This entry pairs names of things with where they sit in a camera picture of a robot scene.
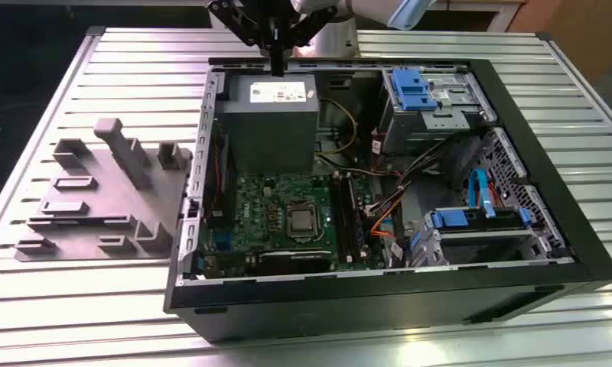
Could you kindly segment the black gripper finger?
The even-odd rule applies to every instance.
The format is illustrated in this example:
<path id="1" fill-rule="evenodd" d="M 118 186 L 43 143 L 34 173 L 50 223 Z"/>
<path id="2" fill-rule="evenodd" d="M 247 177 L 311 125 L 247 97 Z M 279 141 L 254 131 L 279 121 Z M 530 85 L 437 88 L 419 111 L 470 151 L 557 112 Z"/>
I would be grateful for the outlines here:
<path id="1" fill-rule="evenodd" d="M 290 11 L 278 17 L 278 75 L 283 75 L 289 51 L 303 47 L 323 25 L 335 15 L 335 6 L 327 6 L 309 13 L 301 20 Z"/>
<path id="2" fill-rule="evenodd" d="M 273 49 L 267 21 L 255 22 L 231 1 L 210 1 L 207 10 L 246 46 L 257 46 L 269 59 L 270 74 L 278 75 L 278 56 Z"/>

